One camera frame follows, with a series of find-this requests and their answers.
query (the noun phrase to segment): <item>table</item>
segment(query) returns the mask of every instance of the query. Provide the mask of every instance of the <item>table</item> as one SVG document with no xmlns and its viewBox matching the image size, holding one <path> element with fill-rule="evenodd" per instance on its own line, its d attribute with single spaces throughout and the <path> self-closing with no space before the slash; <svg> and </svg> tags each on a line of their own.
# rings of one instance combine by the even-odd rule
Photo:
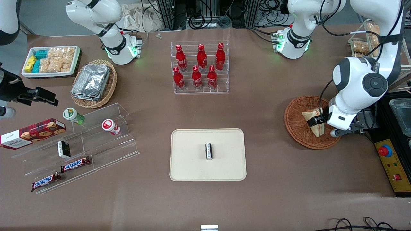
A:
<svg viewBox="0 0 411 231">
<path fill-rule="evenodd" d="M 330 26 L 336 33 L 358 25 Z M 230 93 L 174 95 L 170 42 L 230 41 Z M 349 55 L 348 37 L 322 28 L 306 54 L 288 60 L 246 29 L 184 30 L 150 34 L 141 58 L 115 66 L 118 83 L 111 103 L 130 113 L 130 133 L 141 154 L 45 195 L 30 192 L 22 162 L 12 151 L 0 155 L 0 227 L 3 230 L 314 230 L 362 217 L 410 229 L 411 199 L 393 198 L 379 157 L 365 137 L 346 135 L 328 150 L 309 150 L 286 131 L 284 110 L 301 95 L 318 95 L 334 66 Z M 107 59 L 97 36 L 28 35 L 28 46 L 77 45 L 80 65 Z M 10 132 L 47 118 L 61 118 L 72 106 L 72 78 L 24 79 L 28 87 L 56 93 L 58 107 L 10 103 L 18 114 L 0 121 Z M 324 97 L 331 99 L 335 87 Z M 240 128 L 245 135 L 247 177 L 235 182 L 174 182 L 169 178 L 171 133 L 175 129 Z"/>
</svg>

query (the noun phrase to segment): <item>acrylic bottle rack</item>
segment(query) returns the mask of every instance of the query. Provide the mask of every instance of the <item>acrylic bottle rack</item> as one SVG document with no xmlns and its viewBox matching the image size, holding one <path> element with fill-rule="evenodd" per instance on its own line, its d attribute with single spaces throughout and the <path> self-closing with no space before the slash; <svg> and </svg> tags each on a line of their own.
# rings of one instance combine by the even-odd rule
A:
<svg viewBox="0 0 411 231">
<path fill-rule="evenodd" d="M 129 115 L 128 112 L 120 104 L 112 104 L 85 114 L 85 122 L 81 125 L 68 123 L 73 126 L 73 131 L 68 135 L 54 136 L 52 142 L 31 147 L 30 152 L 23 153 L 24 176 L 29 177 L 33 182 L 54 172 L 60 172 L 60 166 L 86 156 L 89 156 L 91 161 L 91 164 L 60 173 L 60 180 L 36 189 L 36 194 L 44 194 L 139 154 L 135 139 L 129 133 L 125 119 L 127 115 Z M 101 124 L 105 119 L 114 120 L 121 128 L 119 135 L 112 135 L 102 129 Z M 70 159 L 58 156 L 58 141 L 65 141 L 69 144 Z"/>
<path fill-rule="evenodd" d="M 224 68 L 219 71 L 215 70 L 217 73 L 217 88 L 210 90 L 207 84 L 207 73 L 208 67 L 210 65 L 215 65 L 215 52 L 217 51 L 218 43 L 222 42 L 224 44 L 224 52 L 226 53 L 226 59 L 224 62 Z M 185 89 L 180 91 L 173 80 L 173 67 L 177 66 L 177 60 L 175 59 L 176 50 L 175 46 L 180 44 L 184 54 L 187 59 L 187 71 L 181 72 L 183 74 L 183 79 L 185 83 Z M 207 54 L 207 71 L 201 72 L 201 82 L 203 83 L 203 88 L 196 90 L 194 88 L 193 79 L 191 75 L 193 74 L 193 66 L 197 65 L 197 53 L 198 45 L 204 44 L 204 51 Z M 173 89 L 176 95 L 178 94 L 213 94 L 213 93 L 228 93 L 229 92 L 229 42 L 228 40 L 222 41 L 192 41 L 192 42 L 171 42 L 171 81 L 173 82 Z"/>
</svg>

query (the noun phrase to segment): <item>cookie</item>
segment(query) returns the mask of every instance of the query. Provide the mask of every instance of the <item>cookie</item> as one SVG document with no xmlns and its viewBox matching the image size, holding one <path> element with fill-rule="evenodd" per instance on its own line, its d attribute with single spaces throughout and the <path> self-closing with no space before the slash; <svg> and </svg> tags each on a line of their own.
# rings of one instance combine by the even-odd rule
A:
<svg viewBox="0 0 411 231">
<path fill-rule="evenodd" d="M 28 132 L 23 132 L 20 137 L 23 139 L 31 139 L 31 136 Z"/>
<path fill-rule="evenodd" d="M 61 134 L 61 133 L 63 133 L 63 132 L 66 132 L 66 129 L 59 129 L 59 130 L 55 130 L 54 131 L 54 134 Z"/>
<path fill-rule="evenodd" d="M 32 143 L 37 143 L 37 142 L 39 142 L 40 140 L 42 140 L 42 139 L 34 139 L 34 140 L 32 140 L 31 142 L 32 142 Z"/>
<path fill-rule="evenodd" d="M 51 136 L 53 133 L 49 132 L 49 131 L 45 131 L 45 132 L 40 132 L 39 136 Z"/>
<path fill-rule="evenodd" d="M 50 123 L 48 123 L 47 124 L 47 126 L 46 126 L 46 128 L 47 129 L 50 129 L 50 130 L 54 130 L 54 129 L 56 129 L 58 126 L 57 126 L 57 124 L 55 123 L 55 122 L 50 122 Z"/>
</svg>

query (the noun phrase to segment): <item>wicker basket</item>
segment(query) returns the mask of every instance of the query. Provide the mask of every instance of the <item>wicker basket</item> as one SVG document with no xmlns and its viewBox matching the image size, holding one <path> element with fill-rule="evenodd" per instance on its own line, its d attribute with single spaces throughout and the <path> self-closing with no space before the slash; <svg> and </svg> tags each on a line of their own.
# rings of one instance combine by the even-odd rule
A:
<svg viewBox="0 0 411 231">
<path fill-rule="evenodd" d="M 94 108 L 99 108 L 105 105 L 110 100 L 111 96 L 114 93 L 115 85 L 117 83 L 117 73 L 115 72 L 113 65 L 106 60 L 100 60 L 100 59 L 94 60 L 94 61 L 89 62 L 88 64 L 97 64 L 97 65 L 104 64 L 111 68 L 109 80 L 107 82 L 106 89 L 104 90 L 102 99 L 100 101 L 77 99 L 72 95 L 72 99 L 77 105 L 83 106 L 89 109 L 94 109 Z M 76 78 L 74 79 L 73 86 L 76 83 L 77 79 L 79 78 L 79 75 L 84 67 L 85 65 L 78 71 Z"/>
<path fill-rule="evenodd" d="M 324 135 L 316 137 L 301 114 L 304 111 L 318 108 L 319 98 L 320 97 L 315 95 L 305 95 L 295 98 L 287 106 L 284 113 L 285 126 L 290 135 L 297 142 L 311 149 L 330 148 L 341 138 L 334 138 L 330 135 L 330 132 L 334 128 L 327 123 L 324 123 Z M 328 106 L 328 101 L 321 99 L 321 107 L 324 108 L 326 106 Z"/>
</svg>

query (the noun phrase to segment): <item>red bottle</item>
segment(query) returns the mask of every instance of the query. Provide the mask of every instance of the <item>red bottle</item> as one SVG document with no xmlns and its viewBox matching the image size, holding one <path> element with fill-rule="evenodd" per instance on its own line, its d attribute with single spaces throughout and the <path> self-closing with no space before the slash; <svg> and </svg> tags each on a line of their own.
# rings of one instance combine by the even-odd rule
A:
<svg viewBox="0 0 411 231">
<path fill-rule="evenodd" d="M 221 71 L 224 68 L 224 62 L 226 61 L 226 53 L 224 52 L 224 44 L 220 42 L 215 53 L 215 68 Z"/>
<path fill-rule="evenodd" d="M 178 67 L 174 67 L 173 72 L 174 72 L 174 82 L 177 87 L 177 90 L 179 91 L 184 90 L 185 89 L 184 79 Z"/>
<path fill-rule="evenodd" d="M 203 88 L 203 83 L 201 82 L 201 73 L 199 72 L 199 67 L 197 65 L 193 66 L 193 74 L 191 77 L 193 78 L 194 88 L 196 90 L 201 90 Z"/>
<path fill-rule="evenodd" d="M 175 55 L 175 59 L 177 60 L 177 65 L 182 72 L 185 72 L 187 71 L 187 59 L 185 57 L 184 52 L 182 51 L 181 45 L 177 44 L 175 46 L 175 49 L 177 51 Z"/>
<path fill-rule="evenodd" d="M 214 90 L 217 88 L 217 73 L 215 72 L 213 65 L 210 65 L 209 72 L 207 75 L 207 82 L 208 82 L 208 87 L 211 90 Z"/>
<path fill-rule="evenodd" d="M 207 54 L 204 51 L 204 45 L 199 45 L 199 52 L 197 53 L 197 62 L 199 63 L 199 69 L 201 72 L 207 71 Z"/>
</svg>

